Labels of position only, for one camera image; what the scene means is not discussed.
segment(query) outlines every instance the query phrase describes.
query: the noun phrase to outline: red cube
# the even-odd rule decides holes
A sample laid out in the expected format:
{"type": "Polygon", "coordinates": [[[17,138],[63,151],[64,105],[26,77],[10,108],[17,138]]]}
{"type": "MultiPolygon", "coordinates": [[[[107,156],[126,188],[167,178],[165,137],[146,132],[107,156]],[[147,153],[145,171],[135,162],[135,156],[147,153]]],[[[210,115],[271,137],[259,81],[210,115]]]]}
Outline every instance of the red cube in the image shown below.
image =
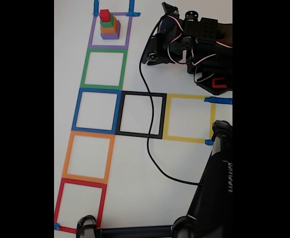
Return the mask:
{"type": "Polygon", "coordinates": [[[108,9],[104,9],[100,11],[100,19],[102,22],[109,22],[111,21],[111,14],[108,9]]]}

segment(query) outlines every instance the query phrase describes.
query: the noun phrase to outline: blue tape strip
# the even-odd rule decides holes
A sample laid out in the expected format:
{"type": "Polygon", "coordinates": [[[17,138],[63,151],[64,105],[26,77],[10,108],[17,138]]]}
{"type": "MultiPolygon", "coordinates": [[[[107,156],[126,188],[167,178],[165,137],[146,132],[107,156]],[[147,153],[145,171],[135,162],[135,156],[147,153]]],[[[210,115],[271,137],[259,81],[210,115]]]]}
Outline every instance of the blue tape strip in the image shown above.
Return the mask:
{"type": "Polygon", "coordinates": [[[55,222],[55,230],[60,230],[60,225],[55,222]]]}
{"type": "Polygon", "coordinates": [[[129,0],[129,9],[126,16],[140,16],[140,12],[134,12],[135,0],[129,0]]]}
{"type": "Polygon", "coordinates": [[[94,11],[93,11],[94,16],[99,15],[99,0],[94,0],[94,11]]]}
{"type": "Polygon", "coordinates": [[[212,140],[205,140],[205,144],[206,145],[213,145],[213,141],[212,140]]]}
{"type": "Polygon", "coordinates": [[[219,103],[219,104],[231,104],[233,105],[233,98],[217,98],[209,97],[204,99],[205,102],[209,103],[219,103]]]}

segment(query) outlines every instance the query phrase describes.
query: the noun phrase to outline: orange tape square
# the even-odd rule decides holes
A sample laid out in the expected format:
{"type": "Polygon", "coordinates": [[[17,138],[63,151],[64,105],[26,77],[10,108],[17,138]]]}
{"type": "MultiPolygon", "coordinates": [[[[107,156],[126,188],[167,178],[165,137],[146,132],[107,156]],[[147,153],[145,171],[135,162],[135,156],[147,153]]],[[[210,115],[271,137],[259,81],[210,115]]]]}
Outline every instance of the orange tape square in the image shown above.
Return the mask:
{"type": "Polygon", "coordinates": [[[63,171],[62,171],[62,178],[107,184],[107,182],[109,180],[109,173],[110,173],[110,167],[111,167],[111,162],[112,162],[114,139],[115,139],[115,135],[111,135],[111,134],[99,134],[99,133],[91,133],[91,132],[83,132],[83,131],[71,131],[69,144],[68,144],[67,151],[66,151],[63,171]],[[72,174],[67,173],[68,165],[70,162],[70,155],[71,155],[73,140],[74,140],[74,136],[76,136],[76,135],[110,139],[110,145],[109,145],[109,151],[108,151],[108,156],[107,156],[107,161],[106,161],[104,178],[72,175],[72,174]]]}

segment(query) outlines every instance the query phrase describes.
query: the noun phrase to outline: black robotic arm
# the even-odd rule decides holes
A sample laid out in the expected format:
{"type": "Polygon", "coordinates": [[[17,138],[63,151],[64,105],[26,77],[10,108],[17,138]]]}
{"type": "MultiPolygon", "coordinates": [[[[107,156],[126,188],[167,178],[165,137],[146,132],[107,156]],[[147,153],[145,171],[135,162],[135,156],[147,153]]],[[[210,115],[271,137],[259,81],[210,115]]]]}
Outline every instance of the black robotic arm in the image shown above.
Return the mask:
{"type": "Polygon", "coordinates": [[[165,17],[157,33],[151,37],[142,63],[156,65],[179,63],[186,51],[187,72],[202,73],[195,83],[213,95],[232,91],[232,27],[215,19],[201,18],[188,11],[179,18],[177,7],[162,3],[165,17]]]}

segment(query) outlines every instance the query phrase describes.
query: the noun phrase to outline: block tower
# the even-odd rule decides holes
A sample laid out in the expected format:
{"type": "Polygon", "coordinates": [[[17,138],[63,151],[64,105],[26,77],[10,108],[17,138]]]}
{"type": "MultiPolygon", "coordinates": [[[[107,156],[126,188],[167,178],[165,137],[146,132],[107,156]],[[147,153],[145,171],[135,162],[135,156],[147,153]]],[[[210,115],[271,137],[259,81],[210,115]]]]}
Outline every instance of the block tower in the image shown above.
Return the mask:
{"type": "Polygon", "coordinates": [[[101,36],[103,40],[119,39],[120,23],[108,9],[100,11],[101,36]]]}

